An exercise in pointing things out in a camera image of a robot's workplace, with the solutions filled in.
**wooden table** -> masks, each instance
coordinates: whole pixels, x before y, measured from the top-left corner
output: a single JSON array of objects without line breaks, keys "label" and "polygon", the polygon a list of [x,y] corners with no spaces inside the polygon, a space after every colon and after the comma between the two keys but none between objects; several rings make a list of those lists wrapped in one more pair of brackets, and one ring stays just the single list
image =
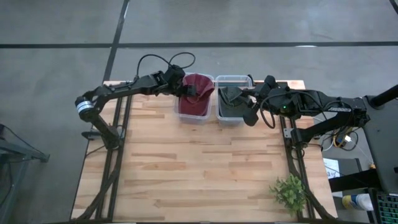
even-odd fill
[{"label": "wooden table", "polygon": [[[291,88],[305,88],[303,81],[288,83]],[[275,129],[269,129],[260,116],[254,127],[223,128],[213,104],[205,125],[182,124],[173,105],[173,96],[134,95],[114,221],[296,220],[269,194],[269,186],[278,177],[289,175],[279,119]],[[106,104],[101,113],[105,121],[112,122],[115,107],[116,100]],[[297,121],[300,128],[311,125],[309,117]],[[101,140],[90,142],[88,152],[101,145]],[[72,218],[98,193],[105,157],[102,149],[86,158]],[[306,148],[304,161],[311,190],[337,217],[319,147]],[[108,200],[106,197],[103,215]]]}]

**red cloth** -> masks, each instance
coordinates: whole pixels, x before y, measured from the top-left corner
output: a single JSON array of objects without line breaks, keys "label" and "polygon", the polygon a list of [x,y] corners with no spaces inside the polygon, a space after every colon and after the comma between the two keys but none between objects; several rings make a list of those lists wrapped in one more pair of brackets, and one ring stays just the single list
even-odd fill
[{"label": "red cloth", "polygon": [[204,75],[194,73],[185,76],[182,83],[184,85],[195,85],[197,94],[191,97],[181,96],[178,104],[178,112],[180,114],[205,116],[211,93],[214,91],[212,80]]}]

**green plant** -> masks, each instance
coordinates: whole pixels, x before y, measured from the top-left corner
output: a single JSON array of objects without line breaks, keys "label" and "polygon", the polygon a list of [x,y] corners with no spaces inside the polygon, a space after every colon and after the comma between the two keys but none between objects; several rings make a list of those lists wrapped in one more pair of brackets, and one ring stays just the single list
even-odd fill
[{"label": "green plant", "polygon": [[275,186],[269,186],[269,192],[275,194],[276,202],[285,204],[291,216],[303,210],[305,192],[301,180],[290,174],[286,180],[276,180]]}]

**clear plastic container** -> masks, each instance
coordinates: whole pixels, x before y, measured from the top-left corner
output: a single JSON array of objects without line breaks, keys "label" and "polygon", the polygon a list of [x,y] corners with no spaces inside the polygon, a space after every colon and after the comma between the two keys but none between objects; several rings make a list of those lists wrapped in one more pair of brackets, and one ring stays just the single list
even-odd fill
[{"label": "clear plastic container", "polygon": [[[193,72],[186,72],[185,76],[194,74]],[[204,75],[208,77],[212,82],[214,82],[214,78],[211,75],[205,75],[201,73],[197,73],[199,75]],[[209,104],[207,105],[207,114],[205,116],[195,116],[190,114],[180,114],[178,112],[178,101],[179,98],[174,98],[174,113],[180,118],[180,121],[187,124],[204,124],[206,120],[210,117],[211,114],[211,100],[209,100]]]},{"label": "clear plastic container", "polygon": [[241,89],[252,88],[252,80],[247,75],[220,75],[216,78],[216,113],[218,121],[222,126],[239,126],[244,123],[243,118],[225,118],[220,115],[218,103],[218,88],[226,86],[237,86]]}]

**gray floor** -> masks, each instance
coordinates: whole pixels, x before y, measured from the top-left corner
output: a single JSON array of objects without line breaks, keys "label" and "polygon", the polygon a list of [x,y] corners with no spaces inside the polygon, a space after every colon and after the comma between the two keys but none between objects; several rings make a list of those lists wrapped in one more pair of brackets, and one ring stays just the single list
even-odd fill
[{"label": "gray floor", "polygon": [[[0,0],[0,44],[111,43],[122,3]],[[387,41],[398,40],[397,24],[388,0],[131,0],[121,42]],[[329,95],[376,94],[398,83],[398,47],[119,49],[111,79],[131,80],[144,54],[185,50],[197,56],[190,72],[301,79]],[[80,133],[90,127],[73,102],[101,83],[109,51],[0,49],[0,122],[51,154],[48,164],[29,166],[13,223],[69,219],[87,145]],[[141,74],[165,68],[147,58]],[[325,157],[369,163],[359,149],[330,149]]]}]

